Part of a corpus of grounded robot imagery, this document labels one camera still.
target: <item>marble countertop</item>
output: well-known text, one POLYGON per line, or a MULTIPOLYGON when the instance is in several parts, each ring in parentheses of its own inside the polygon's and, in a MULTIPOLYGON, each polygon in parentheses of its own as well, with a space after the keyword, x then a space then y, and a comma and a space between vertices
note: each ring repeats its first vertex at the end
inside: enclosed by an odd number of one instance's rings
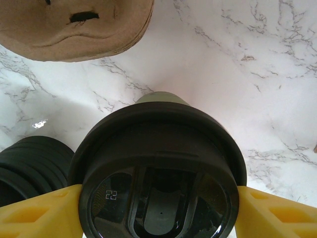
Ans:
POLYGON ((315 0, 156 0, 142 40, 114 57, 0 47, 0 148, 47 135, 76 150, 103 117, 163 90, 224 125, 248 186, 317 207, 316 12, 315 0))

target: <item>black lid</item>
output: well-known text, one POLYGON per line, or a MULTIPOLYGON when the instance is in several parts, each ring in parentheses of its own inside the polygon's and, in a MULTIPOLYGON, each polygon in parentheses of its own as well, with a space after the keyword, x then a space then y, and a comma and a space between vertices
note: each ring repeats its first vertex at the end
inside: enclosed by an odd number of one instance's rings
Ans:
POLYGON ((87 237, 225 237, 246 169, 211 117, 151 102, 99 122, 76 151, 69 181, 83 183, 79 215, 87 237))

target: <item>display number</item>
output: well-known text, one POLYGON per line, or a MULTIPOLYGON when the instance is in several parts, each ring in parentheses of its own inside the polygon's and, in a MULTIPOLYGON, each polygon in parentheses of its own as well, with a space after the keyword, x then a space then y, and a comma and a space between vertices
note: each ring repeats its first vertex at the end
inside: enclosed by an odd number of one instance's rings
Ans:
POLYGON ((108 200, 117 200, 117 191, 107 190, 106 191, 106 199, 108 200))

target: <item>tan fabric object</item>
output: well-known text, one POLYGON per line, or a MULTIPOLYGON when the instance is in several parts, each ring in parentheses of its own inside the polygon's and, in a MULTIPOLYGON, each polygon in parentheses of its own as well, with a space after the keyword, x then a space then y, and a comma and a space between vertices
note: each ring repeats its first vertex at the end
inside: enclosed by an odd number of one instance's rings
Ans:
POLYGON ((142 38, 153 4, 153 0, 0 0, 0 44, 41 61, 116 55, 142 38))

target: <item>stacked black rings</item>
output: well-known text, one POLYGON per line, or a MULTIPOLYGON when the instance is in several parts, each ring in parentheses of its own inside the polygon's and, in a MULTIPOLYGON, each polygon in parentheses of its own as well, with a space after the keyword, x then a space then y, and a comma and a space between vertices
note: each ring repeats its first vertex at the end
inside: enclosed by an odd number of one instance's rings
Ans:
POLYGON ((24 138, 0 153, 0 207, 67 186, 74 152, 46 136, 24 138))

